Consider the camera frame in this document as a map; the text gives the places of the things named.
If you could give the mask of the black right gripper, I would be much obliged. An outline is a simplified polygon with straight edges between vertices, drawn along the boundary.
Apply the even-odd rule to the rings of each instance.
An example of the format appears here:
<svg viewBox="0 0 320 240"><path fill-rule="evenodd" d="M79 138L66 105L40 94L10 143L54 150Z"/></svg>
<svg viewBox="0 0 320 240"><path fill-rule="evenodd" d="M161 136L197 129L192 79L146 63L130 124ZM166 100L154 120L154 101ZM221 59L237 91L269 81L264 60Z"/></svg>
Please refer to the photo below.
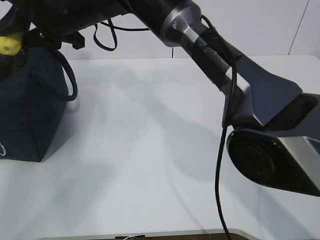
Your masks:
<svg viewBox="0 0 320 240"><path fill-rule="evenodd" d="M75 50L85 47L85 37L78 30L73 30L66 34L53 34L35 27L30 29L30 24L24 27L24 47L25 48L47 48L59 50L62 43L72 45Z"/></svg>

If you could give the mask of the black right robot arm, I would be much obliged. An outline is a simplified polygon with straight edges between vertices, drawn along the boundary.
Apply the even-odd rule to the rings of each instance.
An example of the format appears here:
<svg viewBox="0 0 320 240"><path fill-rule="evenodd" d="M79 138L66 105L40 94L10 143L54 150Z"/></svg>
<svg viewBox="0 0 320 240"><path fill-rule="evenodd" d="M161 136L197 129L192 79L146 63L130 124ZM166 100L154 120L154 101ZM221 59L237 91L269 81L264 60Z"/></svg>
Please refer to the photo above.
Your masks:
<svg viewBox="0 0 320 240"><path fill-rule="evenodd" d="M183 48L225 95L229 157L249 180L310 196L320 194L320 97L272 74L203 24L191 0L14 0L51 40L133 14L168 47Z"/></svg>

